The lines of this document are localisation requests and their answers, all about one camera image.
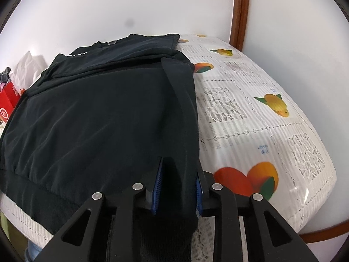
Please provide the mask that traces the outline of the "black sweatshirt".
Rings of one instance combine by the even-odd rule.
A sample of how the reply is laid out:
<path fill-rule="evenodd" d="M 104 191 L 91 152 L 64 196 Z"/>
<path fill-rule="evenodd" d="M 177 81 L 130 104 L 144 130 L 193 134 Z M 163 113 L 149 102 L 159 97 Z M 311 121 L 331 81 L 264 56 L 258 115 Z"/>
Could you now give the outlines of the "black sweatshirt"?
<path fill-rule="evenodd" d="M 178 34 L 132 34 L 59 54 L 1 136 L 1 191 L 56 234 L 93 193 L 162 172 L 149 258 L 189 261 L 199 158 L 194 66 Z"/>

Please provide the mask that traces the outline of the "fruit print tablecloth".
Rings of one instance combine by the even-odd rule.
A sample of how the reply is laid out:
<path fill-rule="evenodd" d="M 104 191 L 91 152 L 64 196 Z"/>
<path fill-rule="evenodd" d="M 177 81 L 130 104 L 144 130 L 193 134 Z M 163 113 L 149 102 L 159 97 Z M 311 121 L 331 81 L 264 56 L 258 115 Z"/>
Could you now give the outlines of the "fruit print tablecloth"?
<path fill-rule="evenodd" d="M 336 181 L 334 166 L 312 124 L 267 73 L 233 47 L 217 38 L 179 37 L 177 49 L 194 66 L 196 181 L 202 166 L 235 194 L 263 195 L 299 235 Z M 1 212 L 42 249 L 56 235 L 2 191 Z M 189 261 L 206 261 L 211 251 L 203 243 L 212 236 L 197 214 L 197 190 L 196 216 Z"/>

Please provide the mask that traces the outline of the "person's jeans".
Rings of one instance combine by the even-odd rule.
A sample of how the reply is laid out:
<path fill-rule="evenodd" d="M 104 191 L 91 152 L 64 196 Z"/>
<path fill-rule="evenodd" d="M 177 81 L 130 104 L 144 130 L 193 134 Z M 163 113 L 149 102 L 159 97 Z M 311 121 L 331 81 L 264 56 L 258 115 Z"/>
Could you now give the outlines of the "person's jeans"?
<path fill-rule="evenodd" d="M 41 251 L 42 248 L 39 245 L 28 240 L 27 248 L 24 252 L 25 262 L 33 262 Z"/>

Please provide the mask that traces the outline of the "red paper shopping bag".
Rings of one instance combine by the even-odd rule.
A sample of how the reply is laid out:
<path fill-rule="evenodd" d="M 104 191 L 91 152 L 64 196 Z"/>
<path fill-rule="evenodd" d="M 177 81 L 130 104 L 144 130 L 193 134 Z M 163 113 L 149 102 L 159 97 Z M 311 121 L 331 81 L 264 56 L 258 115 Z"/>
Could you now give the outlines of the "red paper shopping bag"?
<path fill-rule="evenodd" d="M 0 93 L 0 117 L 7 123 L 25 89 L 18 92 L 12 82 L 7 83 Z"/>

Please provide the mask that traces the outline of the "white plastic shopping bag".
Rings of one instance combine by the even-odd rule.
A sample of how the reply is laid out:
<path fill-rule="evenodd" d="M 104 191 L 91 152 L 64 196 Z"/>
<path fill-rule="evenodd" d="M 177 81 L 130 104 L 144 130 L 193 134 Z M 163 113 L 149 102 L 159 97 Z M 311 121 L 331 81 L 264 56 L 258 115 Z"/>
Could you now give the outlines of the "white plastic shopping bag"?
<path fill-rule="evenodd" d="M 37 81 L 47 67 L 43 55 L 33 56 L 30 51 L 27 51 L 11 69 L 9 77 L 17 92 L 22 95 Z"/>

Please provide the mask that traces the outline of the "plaid grey cloth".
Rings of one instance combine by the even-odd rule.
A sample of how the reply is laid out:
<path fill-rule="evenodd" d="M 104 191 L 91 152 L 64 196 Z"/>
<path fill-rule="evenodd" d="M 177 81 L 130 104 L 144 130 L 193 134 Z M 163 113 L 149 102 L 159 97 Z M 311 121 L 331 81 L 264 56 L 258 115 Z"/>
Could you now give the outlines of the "plaid grey cloth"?
<path fill-rule="evenodd" d="M 0 83 L 1 83 L 1 88 L 3 88 L 10 80 L 9 73 L 11 71 L 10 67 L 6 67 L 6 69 L 1 72 L 1 77 L 0 77 Z"/>

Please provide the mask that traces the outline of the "brown wooden door frame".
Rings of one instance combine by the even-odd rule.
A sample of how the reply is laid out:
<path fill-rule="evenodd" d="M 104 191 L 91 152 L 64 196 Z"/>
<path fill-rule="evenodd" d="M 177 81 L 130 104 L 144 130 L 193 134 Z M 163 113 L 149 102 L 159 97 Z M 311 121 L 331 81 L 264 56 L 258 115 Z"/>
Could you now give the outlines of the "brown wooden door frame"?
<path fill-rule="evenodd" d="M 250 0 L 234 0 L 233 19 L 229 44 L 239 51 L 243 49 Z"/>

